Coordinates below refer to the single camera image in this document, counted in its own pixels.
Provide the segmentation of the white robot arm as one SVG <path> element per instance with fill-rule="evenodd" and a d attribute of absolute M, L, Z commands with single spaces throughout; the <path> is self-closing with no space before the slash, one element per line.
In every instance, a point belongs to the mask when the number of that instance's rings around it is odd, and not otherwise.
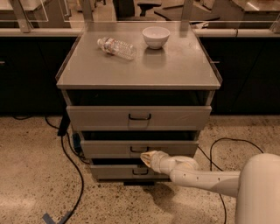
<path fill-rule="evenodd" d="M 140 156 L 154 172 L 178 186 L 236 198 L 235 224 L 280 224 L 280 157 L 251 157 L 239 171 L 202 171 L 191 157 L 153 150 Z"/>

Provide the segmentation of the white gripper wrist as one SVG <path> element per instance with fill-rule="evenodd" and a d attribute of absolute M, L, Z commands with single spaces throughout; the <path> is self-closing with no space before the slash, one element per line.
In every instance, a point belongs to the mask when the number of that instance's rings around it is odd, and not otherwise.
<path fill-rule="evenodd" d="M 140 158 L 153 171 L 169 175 L 175 166 L 175 160 L 162 151 L 147 151 L 141 154 Z"/>

